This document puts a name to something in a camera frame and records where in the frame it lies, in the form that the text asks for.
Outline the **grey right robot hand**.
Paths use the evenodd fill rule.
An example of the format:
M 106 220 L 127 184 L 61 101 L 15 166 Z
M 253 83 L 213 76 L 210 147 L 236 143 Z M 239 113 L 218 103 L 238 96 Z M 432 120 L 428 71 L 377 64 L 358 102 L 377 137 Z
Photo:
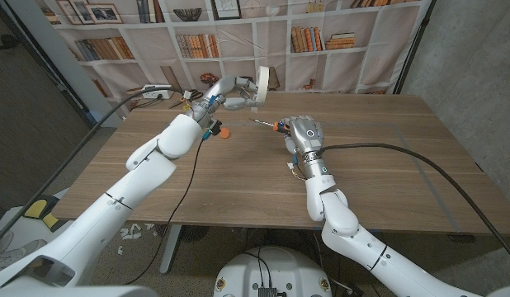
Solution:
M 290 154 L 304 156 L 317 152 L 323 146 L 323 129 L 319 122 L 309 115 L 291 116 L 281 120 L 290 131 L 285 135 L 285 146 Z

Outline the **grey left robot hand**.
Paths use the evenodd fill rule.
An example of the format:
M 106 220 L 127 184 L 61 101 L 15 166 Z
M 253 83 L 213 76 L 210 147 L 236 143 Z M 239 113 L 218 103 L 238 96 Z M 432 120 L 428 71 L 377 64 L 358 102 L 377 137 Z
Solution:
M 260 77 L 257 84 L 246 78 L 226 75 L 204 95 L 207 106 L 216 102 L 225 110 L 236 111 L 245 107 L 260 107 L 266 98 L 268 78 Z

